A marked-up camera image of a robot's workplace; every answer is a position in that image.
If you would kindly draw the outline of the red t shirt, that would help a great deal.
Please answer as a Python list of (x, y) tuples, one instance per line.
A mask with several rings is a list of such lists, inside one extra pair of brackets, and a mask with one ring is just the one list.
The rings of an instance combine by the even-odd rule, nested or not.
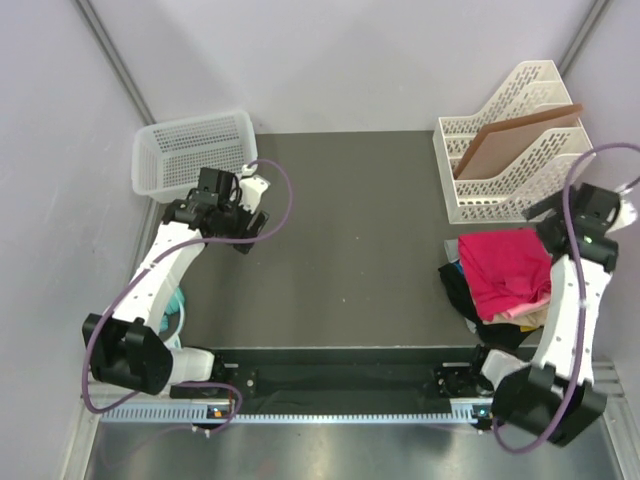
[(458, 254), (481, 320), (549, 301), (551, 257), (533, 229), (463, 234)]

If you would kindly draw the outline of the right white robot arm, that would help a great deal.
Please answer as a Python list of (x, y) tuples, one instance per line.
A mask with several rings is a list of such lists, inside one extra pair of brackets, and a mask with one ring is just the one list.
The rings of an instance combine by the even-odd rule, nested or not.
[(617, 266), (619, 247), (608, 232), (633, 217), (618, 193), (584, 183), (526, 212), (548, 216), (536, 227), (552, 255), (551, 300), (540, 343), (528, 362), (498, 349), (467, 370), (469, 388), (493, 392), (492, 427), (516, 426), (566, 446), (605, 411), (594, 389), (592, 346), (599, 307)]

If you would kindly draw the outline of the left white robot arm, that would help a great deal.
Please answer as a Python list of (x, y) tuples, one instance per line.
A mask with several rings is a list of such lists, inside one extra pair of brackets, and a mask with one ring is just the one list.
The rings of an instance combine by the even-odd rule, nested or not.
[(256, 169), (255, 163), (238, 174), (202, 168), (186, 197), (166, 207), (130, 290), (105, 314), (91, 314), (82, 325), (87, 371), (95, 380), (150, 395), (183, 382), (209, 397), (224, 390), (227, 374), (215, 365), (214, 354), (167, 345), (160, 337), (161, 323), (206, 240), (224, 239), (242, 253), (252, 248), (269, 219), (259, 208), (269, 183)]

